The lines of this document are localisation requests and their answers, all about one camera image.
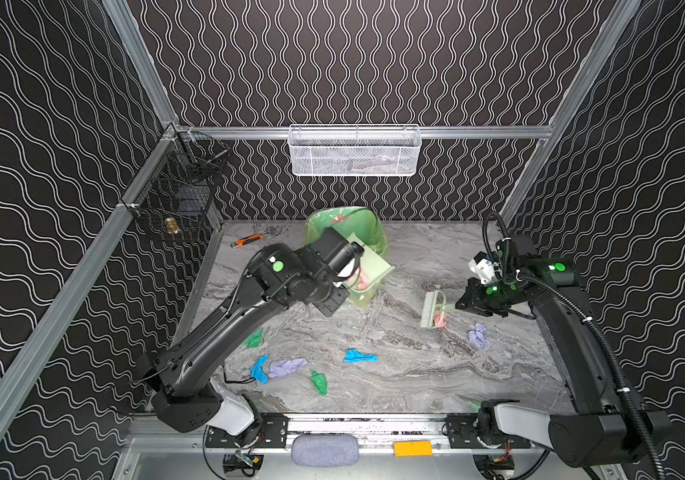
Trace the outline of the pale green dustpan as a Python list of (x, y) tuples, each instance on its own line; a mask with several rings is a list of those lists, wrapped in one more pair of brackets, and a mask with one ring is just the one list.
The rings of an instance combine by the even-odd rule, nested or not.
[[(350, 243), (357, 243), (364, 249), (364, 254), (360, 257), (358, 266), (352, 271), (352, 276), (345, 280), (343, 284), (348, 291), (348, 300), (359, 308), (368, 306), (368, 303), (374, 298), (381, 282), (392, 272), (393, 267), (386, 261), (386, 256), (389, 252), (389, 244), (387, 240), (375, 244), (374, 246), (367, 245), (363, 240), (359, 239), (354, 233), (348, 236), (347, 240)], [(355, 291), (350, 288), (353, 276), (356, 270), (362, 267), (367, 275), (370, 284), (364, 291)]]

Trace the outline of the green bin with bag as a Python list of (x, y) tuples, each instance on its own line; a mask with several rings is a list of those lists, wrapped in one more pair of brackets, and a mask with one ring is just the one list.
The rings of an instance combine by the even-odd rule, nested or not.
[(379, 218), (368, 208), (349, 206), (320, 210), (306, 220), (306, 242), (312, 243), (324, 229), (332, 227), (347, 239), (354, 233), (367, 245), (374, 246), (387, 240), (386, 232)]

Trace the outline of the pale green brush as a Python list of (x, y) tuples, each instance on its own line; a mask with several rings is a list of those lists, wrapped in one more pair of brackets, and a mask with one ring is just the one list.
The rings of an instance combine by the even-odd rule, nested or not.
[(449, 312), (455, 310), (455, 305), (448, 302), (446, 295), (440, 290), (425, 294), (420, 327), (425, 329), (441, 329), (447, 324)]

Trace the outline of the green paper scrap front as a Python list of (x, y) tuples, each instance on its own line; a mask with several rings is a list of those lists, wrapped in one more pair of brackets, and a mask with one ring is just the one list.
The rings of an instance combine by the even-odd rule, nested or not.
[(328, 395), (328, 380), (323, 373), (312, 370), (312, 373), (310, 373), (310, 380), (312, 380), (312, 384), (314, 384), (314, 388), (316, 388), (316, 392), (318, 392), (320, 396)]

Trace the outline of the pink paper scrap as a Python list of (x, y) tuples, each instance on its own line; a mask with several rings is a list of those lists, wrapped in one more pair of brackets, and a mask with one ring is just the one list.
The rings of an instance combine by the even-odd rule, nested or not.
[(355, 291), (364, 291), (368, 288), (369, 284), (370, 281), (365, 274), (364, 269), (362, 267), (358, 268), (358, 270), (356, 270), (356, 274), (353, 276), (350, 288)]

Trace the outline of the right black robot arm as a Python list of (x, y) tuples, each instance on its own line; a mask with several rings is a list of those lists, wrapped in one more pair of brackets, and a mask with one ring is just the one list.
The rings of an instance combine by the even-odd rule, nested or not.
[(665, 478), (657, 446), (670, 432), (669, 416), (648, 406), (624, 374), (572, 261), (540, 254), (529, 237), (511, 234), (495, 211), (482, 217), (481, 234), (484, 250), (474, 258), (456, 309), (504, 318), (527, 305), (574, 412), (547, 413), (512, 399), (484, 401), (476, 416), (479, 441), (525, 439), (586, 472), (647, 459), (652, 477)]

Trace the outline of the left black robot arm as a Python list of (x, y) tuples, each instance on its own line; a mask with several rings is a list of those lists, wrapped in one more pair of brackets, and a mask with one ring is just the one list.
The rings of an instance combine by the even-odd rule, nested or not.
[(300, 249), (278, 243), (256, 252), (232, 293), (200, 325), (138, 360), (140, 380), (154, 390), (156, 418), (180, 433), (210, 426), (232, 437), (258, 434), (256, 406), (214, 380), (214, 373), (250, 334), (298, 303), (332, 316), (348, 298), (344, 283), (363, 254), (363, 245), (331, 227)]

